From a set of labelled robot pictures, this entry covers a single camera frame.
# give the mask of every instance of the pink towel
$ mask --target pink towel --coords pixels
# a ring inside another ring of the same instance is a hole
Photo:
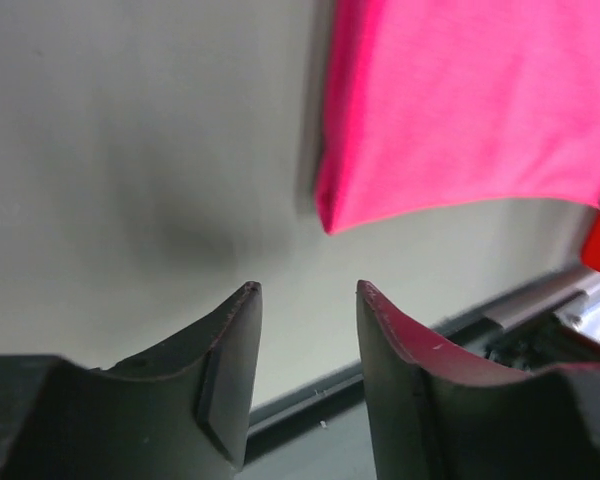
[[[316,201],[338,233],[600,197],[600,0],[339,0]]]

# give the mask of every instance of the pink cloth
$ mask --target pink cloth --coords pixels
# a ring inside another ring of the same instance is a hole
[[[600,0],[339,0],[328,233],[501,197],[600,197]]]

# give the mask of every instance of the pink fabric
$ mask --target pink fabric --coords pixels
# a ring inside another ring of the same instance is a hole
[[[339,0],[325,230],[500,197],[600,197],[600,0]]]

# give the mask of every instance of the floor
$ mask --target floor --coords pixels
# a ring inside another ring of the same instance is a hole
[[[236,480],[375,480],[367,410],[353,407],[248,465]]]

